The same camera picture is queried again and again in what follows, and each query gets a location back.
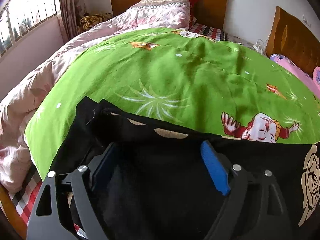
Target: green blanket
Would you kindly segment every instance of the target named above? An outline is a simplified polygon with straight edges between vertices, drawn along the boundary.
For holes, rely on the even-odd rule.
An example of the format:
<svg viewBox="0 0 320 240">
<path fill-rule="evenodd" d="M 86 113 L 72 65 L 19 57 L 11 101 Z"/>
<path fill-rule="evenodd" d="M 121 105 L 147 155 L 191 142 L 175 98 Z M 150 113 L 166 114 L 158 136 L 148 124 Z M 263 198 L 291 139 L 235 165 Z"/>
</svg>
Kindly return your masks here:
<svg viewBox="0 0 320 240">
<path fill-rule="evenodd" d="M 186 31 L 139 30 L 83 52 L 36 111 L 25 135 L 42 179 L 84 96 L 234 139 L 312 144 L 320 138 L 319 102 L 275 62 Z"/>
</svg>

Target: wall outlet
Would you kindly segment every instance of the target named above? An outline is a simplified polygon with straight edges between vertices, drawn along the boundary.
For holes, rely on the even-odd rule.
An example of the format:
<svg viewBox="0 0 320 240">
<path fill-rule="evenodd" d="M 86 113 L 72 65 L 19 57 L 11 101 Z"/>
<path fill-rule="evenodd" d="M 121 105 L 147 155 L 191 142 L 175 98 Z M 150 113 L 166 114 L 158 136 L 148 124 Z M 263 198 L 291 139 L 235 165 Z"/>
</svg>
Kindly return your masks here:
<svg viewBox="0 0 320 240">
<path fill-rule="evenodd" d="M 311 23 L 308 22 L 308 20 L 307 20 L 306 17 L 304 16 L 304 14 L 302 15 L 302 22 L 303 22 L 305 25 L 311 27 Z"/>
</svg>

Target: floral curtain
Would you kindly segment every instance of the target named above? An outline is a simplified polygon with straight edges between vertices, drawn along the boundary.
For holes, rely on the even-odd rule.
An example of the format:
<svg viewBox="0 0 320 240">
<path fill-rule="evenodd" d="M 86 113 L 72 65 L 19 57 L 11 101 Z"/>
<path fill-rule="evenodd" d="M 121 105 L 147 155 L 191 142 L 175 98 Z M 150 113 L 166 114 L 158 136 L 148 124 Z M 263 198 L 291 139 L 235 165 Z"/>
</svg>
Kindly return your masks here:
<svg viewBox="0 0 320 240">
<path fill-rule="evenodd" d="M 77 25 L 86 13 L 84 0 L 59 0 L 57 8 L 60 30 L 64 43 L 78 35 Z"/>
</svg>

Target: cartoon character print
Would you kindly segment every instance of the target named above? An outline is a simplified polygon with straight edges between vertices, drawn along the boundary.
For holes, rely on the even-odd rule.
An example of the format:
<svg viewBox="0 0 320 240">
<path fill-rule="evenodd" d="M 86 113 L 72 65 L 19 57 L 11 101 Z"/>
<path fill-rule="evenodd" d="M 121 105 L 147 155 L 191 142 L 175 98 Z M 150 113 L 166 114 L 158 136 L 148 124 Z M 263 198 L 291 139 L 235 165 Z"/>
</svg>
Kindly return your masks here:
<svg viewBox="0 0 320 240">
<path fill-rule="evenodd" d="M 198 33 L 192 33 L 192 32 L 188 32 L 188 31 L 184 31 L 184 30 L 182 30 L 182 31 L 180 31 L 180 30 L 179 31 L 172 31 L 172 32 L 175 33 L 175 34 L 179 34 L 180 36 L 185 37 L 185 38 L 204 37 L 204 38 L 206 38 L 206 39 L 208 39 L 210 41 L 216 42 L 214 39 L 211 39 L 211 38 L 209 38 L 207 36 L 203 36 L 203 35 L 198 34 Z"/>
<path fill-rule="evenodd" d="M 267 89 L 268 89 L 269 91 L 271 91 L 272 93 L 275 93 L 276 95 L 281 96 L 281 97 L 284 98 L 284 99 L 287 99 L 287 98 L 278 90 L 278 87 L 273 86 L 273 85 L 270 85 L 270 84 L 267 84 Z"/>
<path fill-rule="evenodd" d="M 281 54 L 276 54 L 276 56 L 279 58 L 279 59 L 285 59 L 289 64 L 293 65 L 293 66 L 296 66 L 295 63 L 292 62 L 292 60 L 290 60 L 289 58 L 287 58 L 286 56 L 283 56 Z"/>
<path fill-rule="evenodd" d="M 232 116 L 222 112 L 221 121 L 226 135 L 236 138 L 276 143 L 278 138 L 288 139 L 290 134 L 299 128 L 299 123 L 284 128 L 277 120 L 272 119 L 264 113 L 256 114 L 247 126 L 234 120 Z"/>
<path fill-rule="evenodd" d="M 133 46 L 133 48 L 142 48 L 142 49 L 147 49 L 147 50 L 151 50 L 151 49 L 155 48 L 156 46 L 160 46 L 159 44 L 149 43 L 149 42 L 132 41 L 130 43 Z"/>
</svg>

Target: pink comforter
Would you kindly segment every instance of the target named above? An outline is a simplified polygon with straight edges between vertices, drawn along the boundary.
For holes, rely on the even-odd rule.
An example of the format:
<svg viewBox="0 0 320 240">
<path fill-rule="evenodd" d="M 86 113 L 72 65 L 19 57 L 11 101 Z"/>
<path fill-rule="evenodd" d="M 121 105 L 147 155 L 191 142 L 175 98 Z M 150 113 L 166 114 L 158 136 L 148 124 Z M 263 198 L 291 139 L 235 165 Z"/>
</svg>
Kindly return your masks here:
<svg viewBox="0 0 320 240">
<path fill-rule="evenodd" d="M 31 165 L 31 155 L 24 141 L 26 125 L 80 53 L 128 31 L 156 27 L 188 29 L 189 19 L 189 0 L 142 0 L 125 13 L 78 35 L 30 72 L 0 103 L 2 185 L 13 193 L 21 189 Z"/>
</svg>

